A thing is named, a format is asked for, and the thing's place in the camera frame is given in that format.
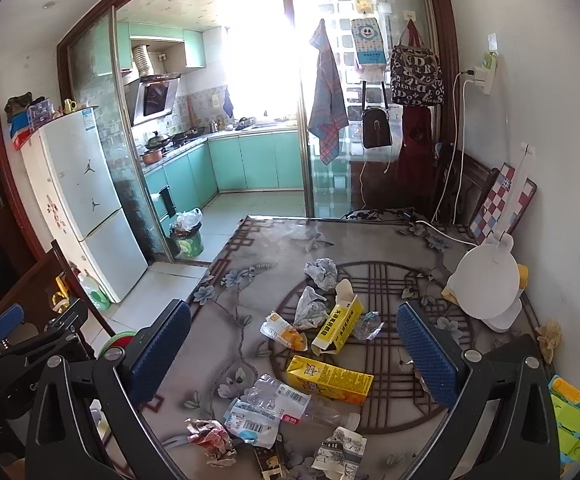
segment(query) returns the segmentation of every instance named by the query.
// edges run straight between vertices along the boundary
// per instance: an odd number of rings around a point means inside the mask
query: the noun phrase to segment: table
[[[442,229],[470,239],[464,226]],[[374,341],[350,339],[339,355],[330,357],[339,366],[374,374],[372,391],[360,409],[358,431],[368,437],[360,471],[370,479],[398,478],[445,412],[407,364],[395,329],[398,306],[417,301],[432,322],[440,316],[456,320],[462,348],[481,352],[522,332],[531,333],[536,322],[524,309],[506,334],[496,334],[441,298],[444,284],[468,249],[398,215],[387,222],[247,217],[188,298],[192,329],[158,395],[143,407],[146,421],[191,480],[260,478],[254,453],[246,445],[240,446],[235,465],[207,466],[202,450],[185,444],[185,420],[222,422],[229,401],[242,396],[261,374],[283,379],[292,352],[260,334],[260,326],[273,310],[294,319],[299,295],[308,283],[305,263],[328,257],[337,264],[339,279],[349,278],[362,303],[379,311],[386,322]],[[326,296],[332,304],[334,295]],[[332,431],[281,424],[292,478],[320,477],[308,467],[310,457]],[[123,469],[125,461],[114,441],[108,452]],[[395,457],[404,454],[407,458],[394,464]]]

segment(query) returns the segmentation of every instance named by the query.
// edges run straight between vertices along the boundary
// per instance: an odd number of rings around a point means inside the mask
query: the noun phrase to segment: refrigerator
[[[41,212],[66,259],[118,303],[148,265],[112,183],[92,108],[45,124],[24,143],[21,154]]]

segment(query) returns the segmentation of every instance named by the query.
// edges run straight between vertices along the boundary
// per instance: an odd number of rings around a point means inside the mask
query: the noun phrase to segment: brown door frame
[[[14,182],[14,177],[12,176],[12,169],[10,168],[10,161],[8,160],[8,153],[6,151],[6,145],[3,139],[3,129],[1,127],[1,115],[0,115],[0,185],[5,192],[6,199],[8,200],[8,205],[14,215],[17,222],[17,226],[23,235],[26,244],[30,248],[30,252],[39,261],[46,252],[36,237],[35,230],[30,223],[28,214],[23,207],[23,202],[19,196],[19,191],[17,190],[17,185]]]
[[[68,63],[69,45],[83,34],[111,6],[119,9],[129,1],[101,0],[71,28],[59,45],[57,45],[56,64],[62,101],[67,98],[74,98],[70,84],[70,69]],[[438,36],[439,61],[441,63],[444,85],[447,89],[446,95],[449,97],[452,91],[452,82],[459,72],[459,54],[456,42],[454,14],[452,13],[452,2],[451,0],[432,0],[432,5],[435,13],[436,33]],[[451,99],[448,98],[446,101],[441,107],[440,140],[443,142],[454,142],[454,119],[452,118]]]

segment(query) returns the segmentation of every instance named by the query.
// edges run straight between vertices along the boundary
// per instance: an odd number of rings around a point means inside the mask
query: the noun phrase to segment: kitchen ceiling
[[[116,18],[199,32],[221,25],[217,0],[132,0],[118,10]]]

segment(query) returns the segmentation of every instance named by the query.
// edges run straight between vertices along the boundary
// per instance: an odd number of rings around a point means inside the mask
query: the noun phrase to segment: plastic bottle
[[[110,308],[110,300],[101,290],[97,280],[83,272],[80,272],[77,278],[79,279],[83,290],[86,291],[86,294],[92,300],[92,303],[94,303],[94,306],[97,307],[97,310],[103,312]]]
[[[245,400],[291,424],[311,422],[355,431],[360,420],[358,413],[342,413],[330,399],[304,394],[268,374],[254,383]]]

